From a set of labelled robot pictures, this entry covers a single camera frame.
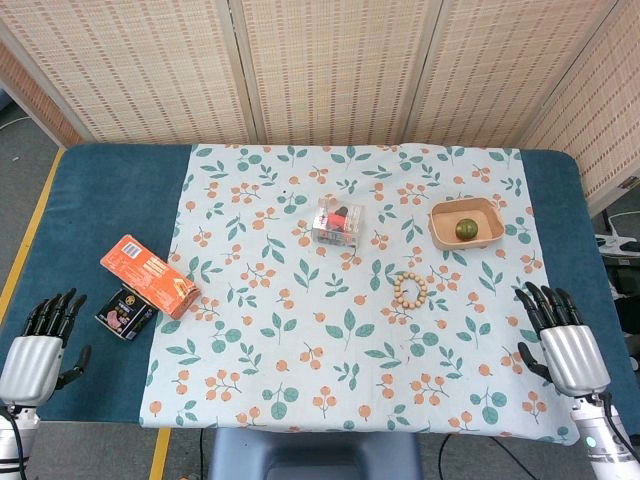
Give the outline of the bamboo folding screen panel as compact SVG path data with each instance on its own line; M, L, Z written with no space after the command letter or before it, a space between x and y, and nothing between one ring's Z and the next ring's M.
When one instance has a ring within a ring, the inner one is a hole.
M444 0L227 4L258 142L404 142Z
M60 147L84 142L54 100L0 40L0 86Z
M513 146L618 0L435 0L403 141Z
M227 0L0 0L0 40L83 143L256 143Z
M640 185L640 0L616 0L521 141L575 160L591 215Z

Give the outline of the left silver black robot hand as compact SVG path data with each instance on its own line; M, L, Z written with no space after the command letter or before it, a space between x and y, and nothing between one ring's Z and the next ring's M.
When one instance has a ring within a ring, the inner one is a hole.
M82 347L78 360L61 369L76 318L87 299L75 289L37 304L12 342L0 374L0 402L8 407L37 408L86 371L92 347Z

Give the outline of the floral leaf fruit tablecloth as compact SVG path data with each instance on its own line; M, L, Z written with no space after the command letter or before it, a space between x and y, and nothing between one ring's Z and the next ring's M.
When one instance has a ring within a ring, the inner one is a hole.
M312 239L325 197L364 207L357 248ZM436 248L432 207L469 197L504 236ZM201 294L158 317L143 427L577 439L517 349L540 345L515 290L547 280L517 149L198 144L169 262Z

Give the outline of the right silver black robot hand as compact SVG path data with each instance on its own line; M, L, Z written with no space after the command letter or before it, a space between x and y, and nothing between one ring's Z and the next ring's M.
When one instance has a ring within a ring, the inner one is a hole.
M518 352L528 370L568 397L599 395L611 383L603 356L572 297L563 289L531 282L515 295L522 303L545 361L538 362L520 342Z

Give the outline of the teal blue table cover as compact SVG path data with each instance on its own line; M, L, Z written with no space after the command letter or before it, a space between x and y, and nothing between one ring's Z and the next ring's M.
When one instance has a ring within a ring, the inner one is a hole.
M63 363L90 345L82 379L40 411L46 421L134 423L139 416L152 333L116 339L95 320L117 285L99 264L121 235L137 234L166 254L191 149L187 145L89 144L62 157L30 253L0 329L0 368L32 308L76 288L88 299ZM613 400L626 430L640 434L640 386L632 373L604 264L586 210L575 160L559 151L526 150L526 180L548 278L569 291L591 327L611 375Z

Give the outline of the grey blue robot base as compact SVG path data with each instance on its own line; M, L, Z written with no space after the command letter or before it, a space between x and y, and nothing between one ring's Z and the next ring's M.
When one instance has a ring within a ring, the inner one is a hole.
M206 480L423 480L412 433L220 428Z

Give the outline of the beige rectangular tray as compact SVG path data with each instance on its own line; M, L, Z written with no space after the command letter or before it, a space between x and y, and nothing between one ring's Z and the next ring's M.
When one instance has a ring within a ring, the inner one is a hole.
M458 225L475 226L468 235L458 235ZM428 227L434 246L440 250L484 248L500 240L505 225L498 209L482 197L469 197L435 204L429 214Z

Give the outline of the black food package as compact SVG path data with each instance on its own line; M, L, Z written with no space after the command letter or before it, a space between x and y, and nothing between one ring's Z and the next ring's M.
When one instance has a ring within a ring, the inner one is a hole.
M156 307L122 284L95 319L119 339L133 341L156 313Z

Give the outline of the white stand base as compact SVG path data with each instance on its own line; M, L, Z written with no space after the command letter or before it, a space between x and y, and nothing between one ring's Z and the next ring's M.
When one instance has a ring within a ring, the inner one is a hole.
M640 215L640 210L621 212L614 215L609 215L607 210L602 211L607 233L595 235L596 244L602 256L640 258L640 240L619 235L613 225L614 219L633 215Z

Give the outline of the clear plastic box with clips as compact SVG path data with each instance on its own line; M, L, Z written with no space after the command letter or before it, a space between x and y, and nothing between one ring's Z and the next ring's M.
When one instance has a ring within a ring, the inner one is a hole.
M364 207L334 197L320 198L312 223L312 239L320 244L357 248L363 230Z

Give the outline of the orange carton box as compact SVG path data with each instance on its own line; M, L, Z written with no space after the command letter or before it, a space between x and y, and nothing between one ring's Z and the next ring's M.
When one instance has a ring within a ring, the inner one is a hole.
M200 290L191 280L129 234L101 258L100 264L174 320L179 320L200 296Z

